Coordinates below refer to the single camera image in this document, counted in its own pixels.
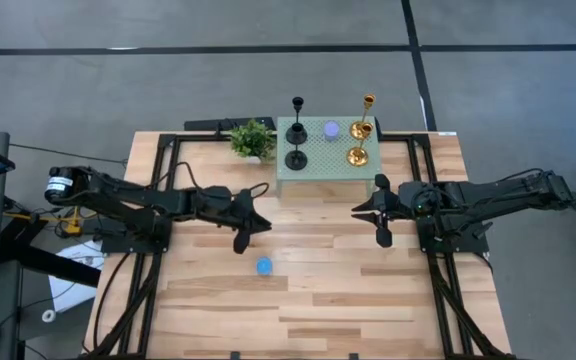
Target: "wooden table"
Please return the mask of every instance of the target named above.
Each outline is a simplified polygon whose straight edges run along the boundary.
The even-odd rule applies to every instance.
[[[127,180],[150,182],[159,134],[135,134]],[[430,139],[439,180],[466,180],[457,137],[430,133]],[[396,191],[399,183],[412,180],[407,148],[397,142],[380,147],[383,171]],[[421,149],[418,153],[425,171]],[[184,142],[180,159],[191,163],[200,186],[226,185],[236,192],[268,182],[270,190],[255,207],[273,230],[254,235],[246,252],[237,255],[229,230],[199,221],[175,225],[158,283],[149,358],[228,358],[231,351],[244,358],[347,358],[353,352],[361,358],[443,357],[428,264],[414,223],[391,223],[394,245],[380,248],[375,228],[350,217],[350,209],[365,201],[362,182],[291,183],[277,199],[274,165],[246,164],[228,142]],[[175,185],[191,186],[183,167]],[[256,274],[260,256],[273,260],[273,276]],[[110,288],[100,338],[124,311],[134,257]],[[120,258],[106,259],[88,348],[101,292]],[[472,254],[455,258],[466,309],[493,344],[509,352],[490,270]],[[456,319],[451,311],[448,315],[460,351]],[[138,313],[131,351],[141,319]]]

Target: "white paper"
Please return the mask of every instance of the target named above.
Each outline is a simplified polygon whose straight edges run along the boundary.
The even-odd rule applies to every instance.
[[[91,240],[84,244],[63,249],[57,253],[57,256],[72,259],[73,261],[101,270],[104,264],[104,258],[101,257],[102,254],[99,250],[101,250],[101,244],[96,244]],[[54,276],[48,276],[48,279],[50,280],[50,291],[53,297],[63,293],[73,284],[71,281],[62,280]],[[72,286],[72,289],[53,299],[55,311],[58,313],[64,312],[73,306],[94,298],[96,293],[97,289],[94,287],[75,284]]]

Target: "green perforated shelf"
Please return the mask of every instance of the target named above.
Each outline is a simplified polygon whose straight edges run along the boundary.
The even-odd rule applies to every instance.
[[[324,138],[324,124],[327,121],[339,124],[339,136],[334,141]],[[364,142],[368,152],[368,163],[352,166],[346,160],[350,148],[359,146],[359,140],[350,136],[350,125],[361,120],[360,116],[342,117],[299,117],[299,122],[308,132],[308,140],[299,145],[299,150],[308,157],[308,165],[302,170],[291,170],[286,166],[286,154],[295,145],[286,140],[286,130],[295,122],[294,117],[277,119],[277,180],[279,181],[326,181],[326,180],[373,180],[381,172],[381,156],[376,129]],[[374,117],[367,116],[366,122],[375,123]]]

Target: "small green plant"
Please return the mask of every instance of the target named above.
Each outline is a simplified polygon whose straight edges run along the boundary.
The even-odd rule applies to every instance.
[[[248,124],[232,130],[231,147],[241,157],[258,156],[261,160],[270,160],[275,148],[272,131],[264,124],[250,119]]]

